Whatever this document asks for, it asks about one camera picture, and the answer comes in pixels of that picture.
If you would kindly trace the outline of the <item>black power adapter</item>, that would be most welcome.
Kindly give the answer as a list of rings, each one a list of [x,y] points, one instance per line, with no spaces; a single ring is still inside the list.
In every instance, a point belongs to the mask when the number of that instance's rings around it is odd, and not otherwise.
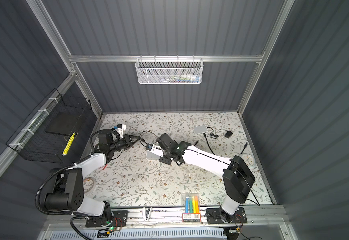
[[[231,136],[233,135],[233,132],[232,131],[227,131],[224,136],[229,139]]]

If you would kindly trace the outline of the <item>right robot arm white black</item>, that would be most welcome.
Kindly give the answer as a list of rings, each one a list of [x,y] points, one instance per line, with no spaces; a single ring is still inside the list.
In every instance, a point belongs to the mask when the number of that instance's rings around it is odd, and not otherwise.
[[[216,156],[188,142],[177,143],[168,134],[158,137],[156,143],[162,150],[160,162],[168,165],[175,162],[179,166],[183,164],[197,166],[222,179],[226,196],[219,207],[217,216],[224,223],[231,223],[236,210],[246,202],[255,182],[255,177],[243,158]]]

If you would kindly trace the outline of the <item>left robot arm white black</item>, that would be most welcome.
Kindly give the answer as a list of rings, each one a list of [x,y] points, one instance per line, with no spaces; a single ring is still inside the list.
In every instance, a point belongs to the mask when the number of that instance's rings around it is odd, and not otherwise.
[[[90,154],[78,163],[51,170],[35,195],[36,208],[45,215],[73,215],[86,219],[101,217],[113,220],[108,202],[89,198],[84,193],[83,180],[86,176],[114,160],[114,153],[126,151],[139,141],[138,136],[120,134],[115,128],[96,131],[99,143],[90,137]]]

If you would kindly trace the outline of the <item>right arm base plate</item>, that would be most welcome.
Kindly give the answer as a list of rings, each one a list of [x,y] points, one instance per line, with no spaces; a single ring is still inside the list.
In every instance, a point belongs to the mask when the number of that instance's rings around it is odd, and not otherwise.
[[[205,212],[207,223],[213,224],[246,224],[247,217],[244,208],[236,209],[233,215],[224,212],[222,208],[207,208]]]

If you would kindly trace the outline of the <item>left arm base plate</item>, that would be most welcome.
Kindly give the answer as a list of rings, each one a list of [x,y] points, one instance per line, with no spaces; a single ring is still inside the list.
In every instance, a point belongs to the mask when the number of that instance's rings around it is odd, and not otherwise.
[[[105,216],[90,217],[86,221],[86,228],[103,227],[109,224],[109,227],[125,227],[128,217],[128,211],[112,211],[112,218]]]

